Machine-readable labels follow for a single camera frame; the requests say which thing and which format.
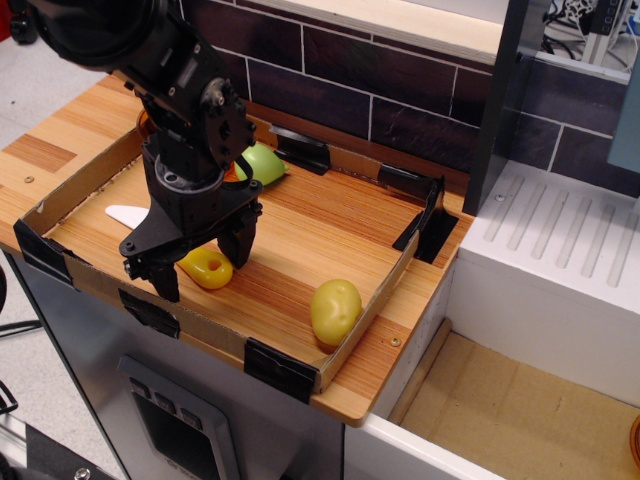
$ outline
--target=yellow potato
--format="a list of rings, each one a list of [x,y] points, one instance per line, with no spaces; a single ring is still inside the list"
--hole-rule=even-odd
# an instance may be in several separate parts
[[[362,312],[362,299],[356,286],[348,280],[323,283],[311,299],[311,327],[318,340],[338,346]]]

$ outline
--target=green toy vegetable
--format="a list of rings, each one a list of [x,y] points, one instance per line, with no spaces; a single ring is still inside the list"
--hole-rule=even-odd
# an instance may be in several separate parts
[[[282,177],[289,166],[285,165],[280,158],[268,147],[256,143],[253,147],[247,148],[242,156],[253,169],[253,178],[259,180],[263,185],[268,185]],[[247,178],[246,173],[236,163],[236,175],[239,180]]]

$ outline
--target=white object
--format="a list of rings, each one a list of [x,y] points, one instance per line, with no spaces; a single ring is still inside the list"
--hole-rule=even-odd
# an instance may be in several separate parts
[[[105,212],[125,227],[129,227],[131,230],[134,230],[138,228],[138,225],[140,225],[145,219],[149,213],[149,209],[144,207],[132,207],[129,205],[109,205],[105,209]]]
[[[447,308],[454,330],[640,405],[634,207],[633,198],[508,163],[460,248]]]

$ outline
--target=cardboard floor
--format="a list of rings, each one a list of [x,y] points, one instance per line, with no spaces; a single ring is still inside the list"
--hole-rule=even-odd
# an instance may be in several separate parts
[[[451,333],[401,426],[509,480],[626,480],[639,415]]]

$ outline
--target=metal panel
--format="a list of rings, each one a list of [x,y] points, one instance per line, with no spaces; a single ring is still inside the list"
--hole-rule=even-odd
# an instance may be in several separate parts
[[[161,458],[117,368],[125,355],[228,418],[242,478],[338,479],[343,426],[204,352],[16,260],[48,333],[129,478],[185,478]]]
[[[509,3],[465,198],[464,212],[471,215],[478,213],[509,159],[548,8],[544,0]]]

